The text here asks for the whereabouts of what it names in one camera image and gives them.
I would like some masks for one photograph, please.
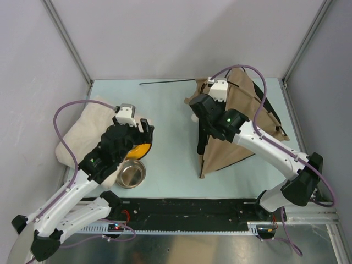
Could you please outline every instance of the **white bracket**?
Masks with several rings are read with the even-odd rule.
[[[207,83],[208,84],[214,84],[214,79],[211,79],[211,77],[208,77]]]
[[[137,123],[134,119],[135,109],[136,107],[132,104],[121,104],[119,112],[115,115],[117,122],[121,125],[129,124],[130,127],[136,127]]]
[[[217,79],[209,90],[209,95],[215,101],[226,102],[228,83],[226,80]]]

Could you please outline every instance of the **metal bowl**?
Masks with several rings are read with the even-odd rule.
[[[117,175],[116,182],[125,189],[132,189],[140,185],[145,179],[146,169],[137,159],[128,159]]]

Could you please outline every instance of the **red wire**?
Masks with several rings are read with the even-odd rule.
[[[278,229],[279,226],[278,226],[278,224],[277,224],[277,222],[276,222],[276,216],[275,216],[275,215],[273,215],[273,222],[274,222],[275,225],[276,225],[275,229]]]
[[[130,214],[127,210],[122,210],[121,213],[125,213],[127,215],[127,223],[130,221]]]

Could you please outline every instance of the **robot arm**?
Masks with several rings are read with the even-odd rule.
[[[280,147],[294,153],[295,157],[308,162],[321,172],[323,158],[313,153],[310,157],[268,135],[259,128],[262,135],[258,135],[253,123],[247,116],[235,109],[225,111],[223,103],[227,98],[228,84],[226,80],[208,80],[211,87],[209,94],[202,93],[194,97],[189,105],[192,108],[208,134],[215,139],[227,140],[231,143],[245,147],[260,155],[264,160],[275,166],[286,178],[281,184],[271,190],[265,190],[255,203],[256,214],[267,220],[277,208],[293,203],[306,206],[314,192],[319,178],[309,168],[298,162],[297,158],[284,153],[262,137],[274,141]]]
[[[154,126],[134,119],[135,107],[122,104],[118,107],[98,145],[79,163],[80,173],[70,184],[65,183],[42,207],[26,216],[18,215],[12,225],[20,235],[32,228],[30,249],[38,261],[53,255],[68,237],[84,226],[101,218],[116,219],[120,215],[121,201],[113,192],[105,191],[94,202],[73,213],[69,211],[86,194],[105,181],[115,181],[114,173],[135,145],[152,143]]]

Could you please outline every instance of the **yellow bowl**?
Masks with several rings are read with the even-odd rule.
[[[138,145],[137,147],[133,148],[128,152],[126,159],[140,160],[145,155],[147,155],[151,147],[152,147],[152,144]]]

